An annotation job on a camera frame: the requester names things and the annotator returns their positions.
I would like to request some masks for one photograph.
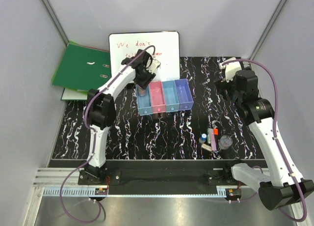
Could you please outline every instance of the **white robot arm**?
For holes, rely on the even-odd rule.
[[[126,67],[134,57],[125,58],[119,71],[98,90],[90,90],[87,102],[99,92],[103,91],[102,96],[94,102],[88,113],[88,121],[91,124],[91,140],[88,159],[89,162],[87,173],[99,177],[100,168],[106,162],[105,149],[109,129],[116,118],[114,102],[119,93],[131,81],[135,81],[142,89],[146,89],[149,82],[156,76],[155,71],[160,67],[160,62],[154,59],[148,52],[138,50],[137,55],[142,55],[135,60],[130,66]],[[94,140],[94,130],[96,130],[96,140]]]
[[[238,61],[228,63],[234,60],[235,58],[231,58],[220,64],[220,69],[225,70],[226,78],[216,81],[215,85],[225,99],[234,101],[240,117],[254,134],[266,160],[270,176],[250,168],[245,163],[232,165],[229,176],[258,192],[268,210],[299,202],[301,197],[295,180],[299,183],[304,197],[314,191],[314,183],[312,180],[305,180],[295,166],[277,124],[275,126],[277,136],[274,136],[274,110],[269,101],[259,97],[258,78],[254,71],[250,68],[242,69]]]

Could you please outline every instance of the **purple bin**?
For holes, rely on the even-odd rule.
[[[175,80],[175,83],[180,102],[179,111],[192,109],[194,101],[187,79]]]

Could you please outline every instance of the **green binder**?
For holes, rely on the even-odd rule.
[[[98,89],[111,78],[110,53],[68,44],[52,84],[78,91]]]

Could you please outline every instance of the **black marble tabletop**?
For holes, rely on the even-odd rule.
[[[262,159],[255,137],[230,101],[222,101],[214,81],[222,78],[224,57],[182,57],[181,78],[194,98],[191,111],[139,116],[132,85],[116,99],[117,118],[107,139],[107,159]],[[86,159],[90,132],[83,123],[83,101],[68,101],[52,159]],[[225,151],[208,152],[198,142],[207,128],[233,139]]]

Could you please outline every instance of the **gray wall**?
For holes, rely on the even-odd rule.
[[[50,0],[68,38],[109,50],[116,32],[177,30],[181,56],[249,57],[279,0]]]
[[[64,45],[39,0],[0,0],[0,221],[21,222],[64,107],[51,77]]]
[[[298,168],[314,179],[314,0],[288,0],[255,58],[274,74],[279,90],[279,128]],[[261,69],[262,95],[274,100],[271,80]],[[314,195],[306,203],[314,222]]]

